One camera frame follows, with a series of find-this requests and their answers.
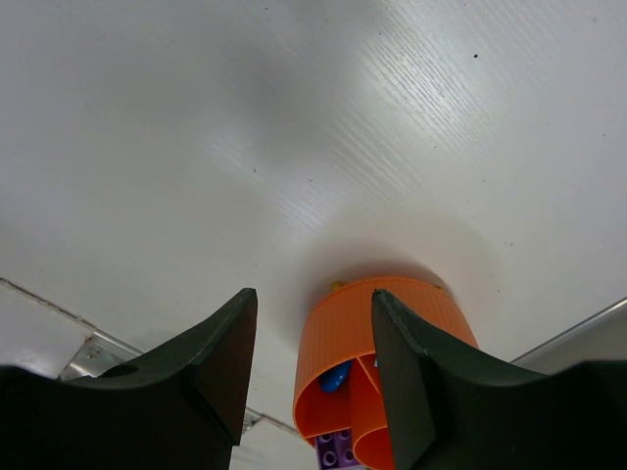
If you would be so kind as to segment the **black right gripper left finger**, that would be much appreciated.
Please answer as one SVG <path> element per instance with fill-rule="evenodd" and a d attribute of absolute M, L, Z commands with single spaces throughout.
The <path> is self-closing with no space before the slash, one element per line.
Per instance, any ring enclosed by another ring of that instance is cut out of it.
<path fill-rule="evenodd" d="M 257 312 L 257 293 L 245 288 L 96 378 L 2 367 L 2 468 L 228 468 L 243 433 Z"/>

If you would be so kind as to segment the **purple lego plate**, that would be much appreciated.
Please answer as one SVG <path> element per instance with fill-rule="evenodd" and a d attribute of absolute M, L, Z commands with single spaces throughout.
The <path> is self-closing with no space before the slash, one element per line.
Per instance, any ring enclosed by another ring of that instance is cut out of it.
<path fill-rule="evenodd" d="M 353 450 L 350 429 L 317 436 L 314 443 L 320 470 L 363 469 Z"/>

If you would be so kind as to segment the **blue round lego piece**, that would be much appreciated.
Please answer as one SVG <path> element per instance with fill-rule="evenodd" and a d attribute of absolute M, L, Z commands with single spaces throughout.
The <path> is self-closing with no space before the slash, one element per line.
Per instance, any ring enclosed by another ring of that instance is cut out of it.
<path fill-rule="evenodd" d="M 347 380 L 351 368 L 352 362 L 348 360 L 324 371 L 317 378 L 320 388 L 328 394 L 338 391 L 343 383 Z"/>

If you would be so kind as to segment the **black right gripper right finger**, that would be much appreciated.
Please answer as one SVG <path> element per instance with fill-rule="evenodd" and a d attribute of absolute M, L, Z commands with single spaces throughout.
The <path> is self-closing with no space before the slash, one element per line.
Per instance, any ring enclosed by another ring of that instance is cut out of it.
<path fill-rule="evenodd" d="M 393 294 L 371 298 L 375 355 L 399 469 L 622 469 L 626 364 L 554 375 L 482 352 Z"/>

